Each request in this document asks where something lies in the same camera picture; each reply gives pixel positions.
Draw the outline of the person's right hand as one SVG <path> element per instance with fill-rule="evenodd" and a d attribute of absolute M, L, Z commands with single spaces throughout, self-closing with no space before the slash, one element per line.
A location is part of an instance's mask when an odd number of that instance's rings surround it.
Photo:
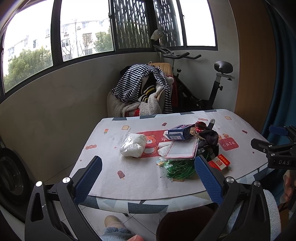
<path fill-rule="evenodd" d="M 287 170 L 283 176 L 283 195 L 282 200 L 288 202 L 295 188 L 295 170 Z"/>

